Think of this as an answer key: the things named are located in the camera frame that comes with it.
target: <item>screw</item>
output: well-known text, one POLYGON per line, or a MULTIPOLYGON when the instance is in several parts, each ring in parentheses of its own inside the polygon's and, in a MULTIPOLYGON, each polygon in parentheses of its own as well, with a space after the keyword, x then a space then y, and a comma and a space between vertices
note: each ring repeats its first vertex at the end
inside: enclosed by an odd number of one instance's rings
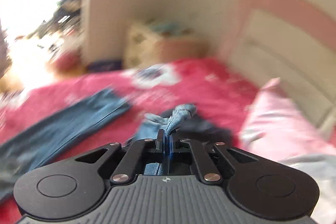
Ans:
POLYGON ((125 182, 128 180, 128 175, 126 174, 117 174, 112 177, 112 180, 115 182, 125 182))
POLYGON ((215 182, 221 179, 221 176, 215 173, 209 173, 204 176, 206 181, 215 182))

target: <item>blue jeans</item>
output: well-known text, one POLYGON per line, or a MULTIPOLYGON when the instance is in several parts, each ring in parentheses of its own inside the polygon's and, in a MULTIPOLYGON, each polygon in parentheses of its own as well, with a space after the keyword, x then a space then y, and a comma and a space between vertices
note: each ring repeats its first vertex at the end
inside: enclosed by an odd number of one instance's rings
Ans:
POLYGON ((23 174, 43 166, 66 149, 126 112, 130 105, 104 89, 24 130, 0 146, 0 201, 23 174))
MULTIPOLYGON (((142 122, 137 134, 132 138, 132 141, 142 139, 156 139, 159 129, 165 131, 165 157, 169 157, 169 135, 180 124, 190 119, 196 113, 196 107, 192 104, 178 105, 173 110, 169 118, 162 118, 161 116, 151 113, 145 114, 145 120, 142 122)), ((147 164, 144 175, 162 175, 162 165, 158 163, 147 164)))

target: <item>pink pillow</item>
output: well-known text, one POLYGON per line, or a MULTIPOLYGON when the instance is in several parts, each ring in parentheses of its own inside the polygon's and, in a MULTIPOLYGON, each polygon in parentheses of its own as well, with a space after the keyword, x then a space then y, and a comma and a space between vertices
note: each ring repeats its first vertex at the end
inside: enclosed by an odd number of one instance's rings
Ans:
POLYGON ((258 92, 239 133, 243 149, 274 161, 310 153, 336 155, 279 84, 279 78, 271 79, 258 92))

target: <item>pink cloth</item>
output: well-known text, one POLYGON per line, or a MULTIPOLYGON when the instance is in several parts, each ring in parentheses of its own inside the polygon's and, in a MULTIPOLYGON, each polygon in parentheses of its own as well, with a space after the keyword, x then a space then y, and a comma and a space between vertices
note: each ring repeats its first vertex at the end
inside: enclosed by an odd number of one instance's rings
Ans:
MULTIPOLYGON (((117 71, 85 75, 32 90, 19 107, 0 109, 0 143, 42 118, 106 87, 115 89, 120 96, 127 96, 132 108, 68 150, 59 160, 109 142, 123 143, 136 132, 144 113, 159 114, 182 103, 195 104, 198 113, 205 119, 219 127, 230 128, 234 134, 239 132, 248 106, 258 91, 256 87, 229 72, 214 59, 181 60, 167 66, 167 71, 171 68, 171 75, 168 73, 166 79, 150 89, 137 86, 135 83, 139 80, 136 75, 117 71)), ((15 223, 20 217, 13 198, 0 206, 0 224, 15 223)))
POLYGON ((243 149, 274 161, 310 153, 336 155, 336 148, 319 136, 279 83, 279 78, 272 79, 257 94, 239 133, 243 149))

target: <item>denim fabric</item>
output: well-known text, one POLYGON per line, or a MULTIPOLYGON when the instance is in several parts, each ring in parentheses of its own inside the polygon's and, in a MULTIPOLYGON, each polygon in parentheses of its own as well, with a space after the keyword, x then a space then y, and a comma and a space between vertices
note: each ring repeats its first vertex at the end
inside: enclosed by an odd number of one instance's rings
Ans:
POLYGON ((125 99, 110 89, 104 89, 43 119, 2 144, 0 200, 12 193, 20 176, 49 163, 129 108, 125 99))
MULTIPOLYGON (((162 118, 154 114, 146 114, 145 120, 142 122, 137 134, 132 138, 132 141, 142 140, 146 138, 156 139, 158 130, 165 131, 165 156, 169 157, 169 135, 177 129, 180 124, 190 119, 196 113, 196 107, 192 104, 178 105, 173 110, 169 118, 162 118)), ((158 163, 147 164, 144 175, 161 175, 163 172, 162 166, 158 163)))

